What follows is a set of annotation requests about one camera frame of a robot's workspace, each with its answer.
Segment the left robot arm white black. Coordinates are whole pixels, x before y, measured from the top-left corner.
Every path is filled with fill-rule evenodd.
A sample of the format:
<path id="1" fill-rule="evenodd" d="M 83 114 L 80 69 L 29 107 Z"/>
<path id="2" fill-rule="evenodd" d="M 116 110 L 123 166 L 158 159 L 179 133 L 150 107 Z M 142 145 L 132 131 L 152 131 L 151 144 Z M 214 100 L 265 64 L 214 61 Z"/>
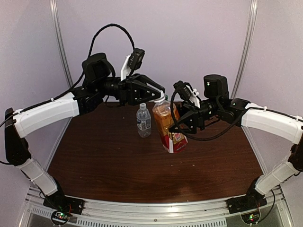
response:
<path id="1" fill-rule="evenodd" d="M 68 206 L 68 199 L 60 184 L 31 155 L 26 136 L 60 120 L 94 111 L 105 96 L 113 96 L 121 106 L 139 105 L 161 97 L 165 92 L 163 86 L 135 72 L 143 57 L 142 50 L 134 50 L 126 57 L 120 75 L 116 76 L 106 54 L 96 53 L 82 63 L 85 77 L 82 86 L 32 107 L 5 111 L 2 125 L 8 164 L 20 169 L 58 210 Z"/>

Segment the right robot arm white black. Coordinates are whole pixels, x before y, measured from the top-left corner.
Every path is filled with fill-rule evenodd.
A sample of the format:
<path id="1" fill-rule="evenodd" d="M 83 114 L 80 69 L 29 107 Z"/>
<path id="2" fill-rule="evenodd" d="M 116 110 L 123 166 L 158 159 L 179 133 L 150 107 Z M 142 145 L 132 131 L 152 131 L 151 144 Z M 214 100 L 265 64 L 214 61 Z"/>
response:
<path id="1" fill-rule="evenodd" d="M 182 99 L 178 107 L 180 117 L 176 119 L 171 111 L 173 125 L 170 132 L 180 132 L 196 141 L 211 141 L 226 132 L 233 126 L 254 128 L 271 133 L 292 142 L 291 154 L 271 172 L 257 178 L 243 197 L 246 208 L 254 208 L 270 190 L 287 181 L 291 176 L 303 170 L 303 119 L 281 113 L 267 107 L 259 106 L 248 100 L 229 98 L 227 78 L 221 75 L 204 76 L 204 96 L 201 100 L 198 91 L 187 82 L 178 81 L 174 85 L 171 104 L 174 104 L 176 95 Z M 205 129 L 205 121 L 217 116 L 218 120 L 225 121 L 229 126 L 209 138 L 199 138 L 197 130 Z"/>

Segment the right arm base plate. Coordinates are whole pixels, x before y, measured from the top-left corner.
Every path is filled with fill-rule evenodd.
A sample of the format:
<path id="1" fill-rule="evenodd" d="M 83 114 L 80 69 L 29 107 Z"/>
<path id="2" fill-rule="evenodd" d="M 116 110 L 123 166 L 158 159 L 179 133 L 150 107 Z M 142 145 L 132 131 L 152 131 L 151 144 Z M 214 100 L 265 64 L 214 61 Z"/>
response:
<path id="1" fill-rule="evenodd" d="M 227 206 L 230 214 L 244 212 L 248 210 L 256 210 L 260 206 L 267 205 L 267 200 L 264 195 L 257 193 L 246 194 L 240 197 L 232 197 L 227 201 Z"/>

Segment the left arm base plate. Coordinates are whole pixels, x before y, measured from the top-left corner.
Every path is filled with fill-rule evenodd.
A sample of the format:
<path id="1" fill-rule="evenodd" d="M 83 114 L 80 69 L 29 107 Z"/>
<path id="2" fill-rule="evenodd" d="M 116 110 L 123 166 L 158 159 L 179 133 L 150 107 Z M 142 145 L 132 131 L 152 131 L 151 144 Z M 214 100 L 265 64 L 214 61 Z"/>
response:
<path id="1" fill-rule="evenodd" d="M 43 205 L 52 209 L 62 211 L 66 214 L 81 215 L 84 207 L 84 200 L 68 196 L 46 196 Z"/>

